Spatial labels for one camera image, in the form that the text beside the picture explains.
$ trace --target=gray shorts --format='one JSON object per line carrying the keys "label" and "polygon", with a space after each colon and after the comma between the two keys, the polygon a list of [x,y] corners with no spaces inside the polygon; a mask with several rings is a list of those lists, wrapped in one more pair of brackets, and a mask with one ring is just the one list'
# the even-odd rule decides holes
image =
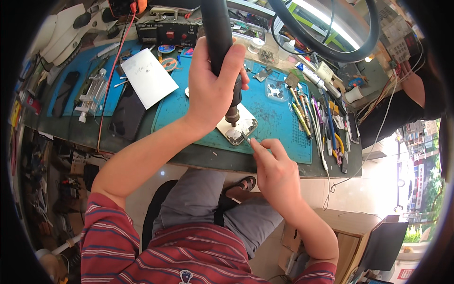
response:
{"label": "gray shorts", "polygon": [[[213,223],[225,177],[225,173],[214,170],[188,169],[161,205],[153,223],[153,236],[157,230],[175,225]],[[250,258],[282,220],[260,197],[224,212],[225,226],[243,241]]]}

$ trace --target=logo on shirt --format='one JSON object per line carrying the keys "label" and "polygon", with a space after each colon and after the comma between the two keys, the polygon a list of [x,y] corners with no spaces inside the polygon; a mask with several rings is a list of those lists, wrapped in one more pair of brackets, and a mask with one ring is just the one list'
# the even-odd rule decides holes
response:
{"label": "logo on shirt", "polygon": [[192,272],[189,270],[181,270],[180,271],[180,278],[181,281],[179,284],[191,284],[189,281],[191,281],[192,278]]}

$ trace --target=white bottle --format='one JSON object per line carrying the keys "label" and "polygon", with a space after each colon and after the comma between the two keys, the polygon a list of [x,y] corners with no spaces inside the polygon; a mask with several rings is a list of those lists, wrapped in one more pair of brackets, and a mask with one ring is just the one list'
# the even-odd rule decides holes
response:
{"label": "white bottle", "polygon": [[[288,51],[295,51],[295,41],[294,40],[284,43],[283,46]],[[280,60],[287,60],[289,55],[290,55],[290,53],[288,53],[287,51],[285,51],[281,47],[279,47],[277,56],[279,57]]]}

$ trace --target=hand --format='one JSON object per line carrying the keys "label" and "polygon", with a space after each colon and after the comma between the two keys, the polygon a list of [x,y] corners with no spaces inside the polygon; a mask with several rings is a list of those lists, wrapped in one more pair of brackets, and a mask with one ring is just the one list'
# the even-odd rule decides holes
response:
{"label": "hand", "polygon": [[249,87],[249,77],[243,68],[246,48],[232,45],[216,77],[211,72],[208,46],[205,37],[197,41],[189,68],[189,110],[185,120],[204,136],[223,119],[233,99],[233,87],[238,74],[242,76],[242,89]]}
{"label": "hand", "polygon": [[404,80],[400,83],[400,86],[407,94],[407,96],[409,96],[413,101],[424,108],[425,92],[421,77],[413,73],[408,61],[404,61],[402,64],[400,64],[400,66],[402,68],[402,71],[399,77],[401,79],[404,78]]}
{"label": "hand", "polygon": [[298,165],[290,160],[278,139],[265,139],[258,143],[251,138],[251,147],[257,162],[258,188],[270,205],[290,221],[297,216],[303,201]]}

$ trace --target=red striped shirt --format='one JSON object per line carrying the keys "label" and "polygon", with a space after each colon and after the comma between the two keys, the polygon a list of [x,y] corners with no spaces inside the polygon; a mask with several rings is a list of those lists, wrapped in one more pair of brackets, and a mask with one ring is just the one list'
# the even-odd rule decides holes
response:
{"label": "red striped shirt", "polygon": [[[252,274],[243,242],[207,223],[165,229],[139,254],[133,221],[108,197],[93,193],[80,241],[82,283],[267,283]],[[336,266],[318,263],[294,283],[334,282]]]}

